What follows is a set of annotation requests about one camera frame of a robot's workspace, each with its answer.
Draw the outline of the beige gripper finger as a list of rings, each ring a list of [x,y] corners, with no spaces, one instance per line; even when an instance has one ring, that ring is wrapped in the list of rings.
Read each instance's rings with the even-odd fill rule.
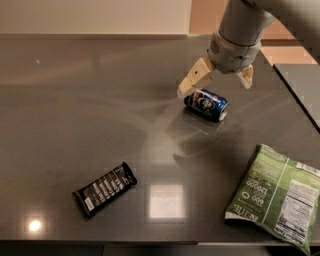
[[[184,99],[199,88],[201,81],[209,79],[215,70],[208,56],[199,58],[177,88],[177,96]]]
[[[247,66],[242,71],[237,73],[237,76],[240,78],[240,81],[245,89],[250,89],[253,84],[253,73],[254,68],[252,65]]]

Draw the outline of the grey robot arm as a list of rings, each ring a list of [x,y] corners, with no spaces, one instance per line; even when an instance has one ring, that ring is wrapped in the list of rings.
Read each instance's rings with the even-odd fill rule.
[[[320,63],[320,0],[228,0],[207,55],[198,59],[177,89],[184,98],[214,71],[235,73],[245,88],[253,83],[253,66],[261,38],[279,20]]]

